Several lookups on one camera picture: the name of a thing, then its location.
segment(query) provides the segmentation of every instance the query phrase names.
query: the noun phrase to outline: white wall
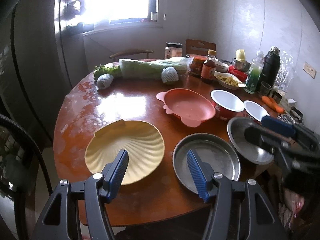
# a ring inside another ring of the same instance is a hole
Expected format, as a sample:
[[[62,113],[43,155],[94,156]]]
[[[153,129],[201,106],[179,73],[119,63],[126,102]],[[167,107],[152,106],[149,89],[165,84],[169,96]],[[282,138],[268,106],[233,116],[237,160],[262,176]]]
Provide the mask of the white wall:
[[[187,38],[200,38],[205,0],[159,0],[160,24],[109,29],[85,34],[84,44],[89,71],[98,64],[110,62],[109,56],[125,49],[151,49],[153,58],[163,58],[166,42],[185,44]],[[133,59],[144,55],[131,56]]]
[[[266,54],[277,46],[293,56],[298,76],[288,95],[304,114],[307,127],[320,133],[317,91],[320,77],[303,71],[305,62],[320,71],[320,33],[298,0],[209,0],[206,33],[202,38],[215,42],[218,58],[231,60],[237,49],[245,49],[250,61],[257,50]]]
[[[277,46],[292,55],[296,65],[298,76],[288,94],[298,102],[306,126],[320,133],[320,103],[316,100],[320,77],[313,79],[303,71],[304,62],[320,71],[320,33],[298,0],[159,0],[159,17],[164,13],[167,20],[160,18],[161,28],[142,26],[87,34],[84,44],[89,71],[110,62],[111,54],[124,49],[152,49],[151,57],[163,58],[166,42],[185,44],[187,38],[216,43],[218,58],[227,60],[237,49],[245,49],[250,61],[257,50],[266,54],[271,46]]]

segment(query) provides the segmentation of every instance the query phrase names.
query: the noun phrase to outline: fried food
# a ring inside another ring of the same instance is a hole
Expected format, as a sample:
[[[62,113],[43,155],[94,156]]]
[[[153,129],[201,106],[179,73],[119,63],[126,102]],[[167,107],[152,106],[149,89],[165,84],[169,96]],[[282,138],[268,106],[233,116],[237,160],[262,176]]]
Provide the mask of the fried food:
[[[241,82],[236,81],[233,77],[217,76],[217,78],[231,86],[237,87],[239,84],[241,84]]]

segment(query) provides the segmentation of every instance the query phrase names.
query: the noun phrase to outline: round metal pan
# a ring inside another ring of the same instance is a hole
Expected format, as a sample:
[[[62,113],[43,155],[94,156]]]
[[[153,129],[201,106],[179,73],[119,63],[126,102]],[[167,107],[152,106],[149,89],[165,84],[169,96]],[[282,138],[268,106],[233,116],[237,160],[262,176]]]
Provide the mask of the round metal pan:
[[[244,158],[255,164],[269,164],[273,161],[273,155],[246,141],[244,130],[250,125],[256,125],[252,119],[247,117],[234,117],[228,122],[227,131],[235,149]]]
[[[175,147],[172,156],[173,168],[180,182],[197,193],[187,165],[187,152],[195,149],[203,162],[209,163],[215,172],[238,180],[240,161],[232,146],[218,136],[209,133],[194,133],[183,138]]]

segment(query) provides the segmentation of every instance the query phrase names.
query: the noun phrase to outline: pink bowl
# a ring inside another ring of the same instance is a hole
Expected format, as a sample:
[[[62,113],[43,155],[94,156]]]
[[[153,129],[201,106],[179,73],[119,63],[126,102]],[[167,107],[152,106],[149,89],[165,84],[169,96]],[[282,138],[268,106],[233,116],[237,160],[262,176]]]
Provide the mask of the pink bowl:
[[[167,114],[174,114],[187,126],[197,127],[216,113],[208,99],[192,90],[175,88],[162,93],[157,98],[164,102]]]
[[[216,117],[221,120],[230,120],[244,110],[244,103],[228,91],[213,90],[211,98],[216,109]]]

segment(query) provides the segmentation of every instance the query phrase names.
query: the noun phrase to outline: round table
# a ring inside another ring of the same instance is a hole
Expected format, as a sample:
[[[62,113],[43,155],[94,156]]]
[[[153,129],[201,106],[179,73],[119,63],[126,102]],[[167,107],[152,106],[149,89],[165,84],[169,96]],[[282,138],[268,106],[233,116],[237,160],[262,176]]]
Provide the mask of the round table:
[[[124,120],[143,120],[155,125],[165,142],[164,158],[146,178],[130,185],[121,186],[117,197],[106,205],[112,226],[127,226],[165,220],[205,207],[198,195],[187,190],[177,179],[172,165],[172,153],[176,144],[193,133],[211,133],[229,141],[227,122],[217,118],[199,127],[185,126],[177,117],[165,113],[163,102],[156,94],[175,87],[198,92],[210,101],[210,92],[224,89],[219,84],[208,85],[198,78],[187,76],[174,86],[161,80],[116,79],[105,90],[98,91],[93,74],[86,76],[65,97],[54,131],[54,159],[59,178],[70,182],[86,180],[91,176],[85,162],[85,149],[99,128]],[[256,95],[244,90],[230,91],[241,100],[252,100],[262,105],[271,116],[276,113]],[[243,158],[240,180],[257,176],[257,166]],[[84,201],[79,201],[80,221],[87,224]]]

